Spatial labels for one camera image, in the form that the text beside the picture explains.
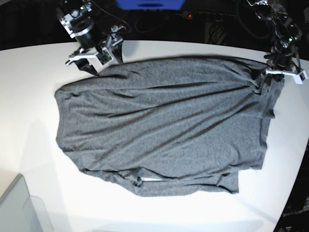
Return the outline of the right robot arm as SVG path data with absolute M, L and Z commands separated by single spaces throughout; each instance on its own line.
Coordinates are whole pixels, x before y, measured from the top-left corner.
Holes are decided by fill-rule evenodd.
M 64 0 L 57 8 L 57 17 L 68 35 L 79 47 L 68 56 L 66 66 L 75 64 L 80 71 L 93 76 L 112 66 L 123 63 L 121 32 L 125 25 L 114 25 L 103 34 L 94 19 L 93 1 Z

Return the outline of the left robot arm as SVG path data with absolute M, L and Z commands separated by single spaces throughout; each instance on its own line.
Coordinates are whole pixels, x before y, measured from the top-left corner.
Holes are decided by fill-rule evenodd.
M 249 0 L 247 3 L 254 8 L 259 20 L 265 22 L 272 30 L 273 46 L 265 55 L 268 75 L 288 76 L 298 85 L 308 80 L 306 71 L 301 67 L 297 43 L 302 32 L 285 7 L 277 0 Z

